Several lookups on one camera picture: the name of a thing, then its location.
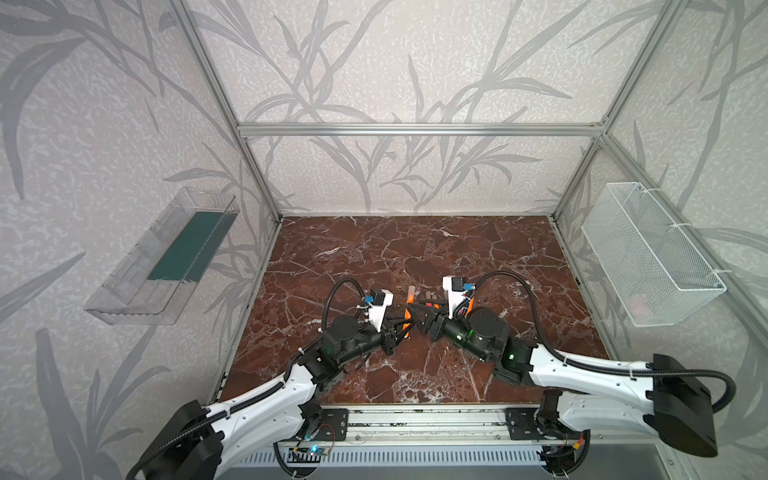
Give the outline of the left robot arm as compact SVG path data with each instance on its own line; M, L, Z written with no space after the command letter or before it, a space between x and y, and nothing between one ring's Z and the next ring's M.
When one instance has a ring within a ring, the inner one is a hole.
M192 401L181 407L127 478L217 479L251 453L277 449L283 441L335 439L317 394L343 378L346 364L376 350L393 353L410 328L404 320L385 320L375 330L354 317L337 318L332 332L346 333L348 339L334 344L317 337L272 380L228 401L208 406Z

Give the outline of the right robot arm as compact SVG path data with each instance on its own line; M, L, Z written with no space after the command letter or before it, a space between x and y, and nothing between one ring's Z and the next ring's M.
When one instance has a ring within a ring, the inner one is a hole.
M546 436L626 429L656 434L689 455L717 456L714 416L735 399L731 376L688 369L663 354L649 362L624 362L562 352L546 338L528 282L513 271L498 274L515 280L526 293L537 341L512 336L507 321L489 308L473 306L477 288L489 275L475 283L444 277L445 299L407 303L411 321L432 340L447 339L492 364L495 378L543 389L536 423Z

